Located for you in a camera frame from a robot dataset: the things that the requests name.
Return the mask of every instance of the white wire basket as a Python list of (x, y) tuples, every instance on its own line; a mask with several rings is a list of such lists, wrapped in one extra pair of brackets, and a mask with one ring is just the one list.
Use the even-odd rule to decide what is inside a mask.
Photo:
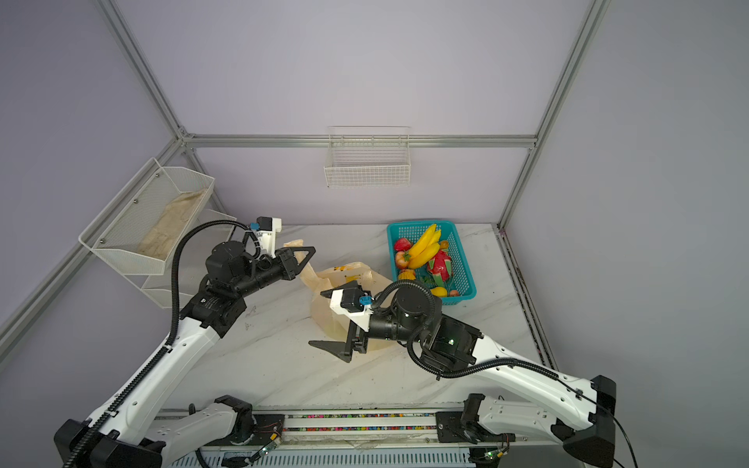
[[(123, 276), (164, 274), (166, 266), (172, 263), (179, 239), (194, 224), (213, 193), (213, 177), (183, 167), (162, 167), (154, 159), (147, 163), (153, 164), (157, 169), (98, 239), (86, 242), (89, 228), (79, 236), (83, 245)], [(158, 258), (139, 253), (143, 240), (159, 222), (166, 205), (188, 192), (198, 193), (198, 198), (190, 205), (192, 209), (179, 218), (181, 229), (171, 248)]]
[[(204, 222), (218, 219), (237, 220), (237, 218), (228, 214), (205, 208), (195, 218), (189, 229), (193, 229)], [(189, 240), (180, 256), (180, 309), (186, 306), (190, 298), (198, 293), (201, 281), (207, 273), (205, 259), (208, 258), (215, 246), (229, 240), (233, 230), (234, 226), (231, 225), (216, 225), (198, 232)], [(133, 281), (131, 282), (162, 309), (170, 309), (172, 307), (171, 261), (166, 266), (163, 274), (147, 277), (142, 285)]]
[[(339, 130), (344, 127), (331, 127)], [(345, 127), (349, 132), (359, 129), (381, 130), (407, 127)], [(399, 135), (334, 135), (331, 131), (325, 179), (330, 188), (408, 186), (411, 159), (408, 134)]]

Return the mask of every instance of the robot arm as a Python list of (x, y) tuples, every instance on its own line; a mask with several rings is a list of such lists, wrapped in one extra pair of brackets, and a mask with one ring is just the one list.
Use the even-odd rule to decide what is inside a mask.
[[(226, 223), (247, 228), (240, 223)], [(185, 239), (213, 224), (199, 226)], [(243, 242), (230, 240), (216, 246), (206, 260), (208, 274), (198, 293), (173, 318), (178, 318), (176, 323), (173, 321), (176, 329), (127, 383), (84, 422), (69, 419), (57, 431), (55, 444), (63, 460), (67, 460), (66, 467), (110, 467), (125, 461), (116, 466), (166, 467), (212, 440), (230, 436), (233, 443), (241, 444), (250, 438), (254, 426), (252, 405), (228, 395), (176, 424), (148, 429), (191, 367), (244, 312), (244, 298), (280, 279), (294, 279), (315, 253), (314, 247), (268, 250), (275, 247), (280, 219), (258, 218), (253, 228), (260, 229), (260, 239), (253, 238), (255, 255), (245, 250)], [(247, 234), (246, 240), (253, 237), (251, 231)], [(295, 252), (305, 252), (306, 256), (297, 261)]]
[[(379, 307), (395, 291), (390, 307)], [(484, 437), (506, 431), (507, 422), (543, 433), (562, 443), (577, 459), (598, 467), (610, 467), (615, 448), (613, 411), (616, 384), (606, 377), (592, 380), (560, 374), (513, 353), (478, 329), (442, 314), (442, 301), (418, 282), (398, 281), (373, 298), (356, 282), (323, 291), (330, 307), (351, 319), (346, 342), (310, 341), (346, 362), (354, 351), (366, 353), (370, 338), (405, 341), (411, 359), (437, 378), (475, 374), (526, 398), (527, 404), (492, 404), (477, 399), (466, 401), (460, 432), (464, 440), (476, 443)], [(421, 356), (413, 351), (419, 342)]]
[[(188, 233), (181, 245), (208, 225)], [(216, 246), (206, 260), (208, 274), (199, 292), (181, 311), (175, 309), (174, 329), (162, 345), (88, 419), (69, 419), (58, 430), (55, 444), (67, 460), (65, 468), (166, 467), (212, 440), (229, 436), (231, 443), (242, 445), (252, 436), (252, 405), (228, 395), (191, 416), (160, 428), (149, 427), (191, 367), (246, 309), (244, 297), (280, 279), (294, 279), (315, 253), (313, 247), (274, 249), (280, 219), (258, 218), (253, 228), (260, 228), (260, 239), (253, 239), (255, 255), (237, 241)], [(250, 231), (245, 240), (249, 237), (253, 237)], [(261, 247), (266, 254), (261, 255)], [(306, 253), (301, 262), (294, 255), (298, 251)], [(178, 255), (175, 263), (178, 266)], [(381, 308), (396, 290), (391, 306)], [(438, 379), (476, 374), (532, 402), (498, 404), (484, 401), (483, 395), (471, 395), (459, 427), (452, 430), (463, 434), (462, 440), (497, 440), (502, 431), (517, 428), (521, 434), (532, 431), (556, 438), (570, 455), (586, 463), (612, 465), (616, 403), (612, 380), (559, 374), (511, 352), (478, 329), (442, 314), (441, 300), (418, 282), (392, 283), (376, 298), (356, 282), (322, 294), (331, 299), (333, 311), (351, 319), (348, 337), (345, 342), (310, 341), (310, 345), (350, 362), (354, 351), (366, 353), (370, 338), (405, 341), (411, 359)], [(421, 356), (413, 350), (414, 342), (419, 342)], [(278, 442), (271, 439), (264, 450)]]

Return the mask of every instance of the white marble tabletop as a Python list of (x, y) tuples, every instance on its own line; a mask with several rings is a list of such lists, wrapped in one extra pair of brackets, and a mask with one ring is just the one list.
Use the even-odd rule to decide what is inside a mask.
[[(304, 245), (317, 250), (310, 261), (316, 271), (362, 261), (390, 278), (385, 228), (288, 226), (277, 245), (304, 239)], [(491, 225), (458, 225), (458, 233), (477, 295), (444, 306), (443, 313), (538, 362)], [(437, 381), (416, 367), (397, 344), (355, 353), (350, 363), (310, 347), (309, 340), (329, 339), (309, 316), (311, 298), (312, 292), (299, 280), (277, 282), (247, 297), (243, 316), (190, 370), (164, 407), (186, 408), (190, 403), (204, 407), (227, 394), (258, 409), (441, 406), (462, 402), (471, 392), (519, 399), (481, 377)]]

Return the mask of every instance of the strawberry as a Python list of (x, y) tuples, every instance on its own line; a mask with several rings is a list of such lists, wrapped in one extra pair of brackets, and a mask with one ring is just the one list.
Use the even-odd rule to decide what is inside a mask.
[(395, 249), (396, 252), (401, 251), (401, 250), (405, 252), (412, 247), (412, 244), (410, 240), (406, 239), (405, 237), (401, 237), (395, 242), (395, 244), (392, 247)]

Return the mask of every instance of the yellow banana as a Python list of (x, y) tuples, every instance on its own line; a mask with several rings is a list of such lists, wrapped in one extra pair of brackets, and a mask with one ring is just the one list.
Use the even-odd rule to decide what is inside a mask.
[(441, 236), (442, 236), (442, 231), (441, 230), (436, 231), (434, 233), (434, 236), (431, 237), (431, 242), (429, 243), (429, 245), (431, 245), (431, 244), (433, 244), (435, 242), (440, 242), (440, 237)]
[(424, 234), (422, 234), (421, 237), (419, 237), (419, 240), (408, 250), (408, 255), (413, 258), (416, 257), (421, 252), (424, 252), (424, 249), (427, 248), (430, 244), (431, 238), (434, 236), (434, 232), (437, 230), (437, 225), (433, 224), (427, 228), (426, 231), (424, 231)]
[(423, 252), (418, 254), (416, 257), (412, 257), (408, 261), (408, 267), (411, 268), (412, 270), (423, 267), (424, 265), (426, 265), (426, 262), (430, 261), (439, 251), (440, 251), (439, 243), (431, 244), (426, 249), (424, 249)]

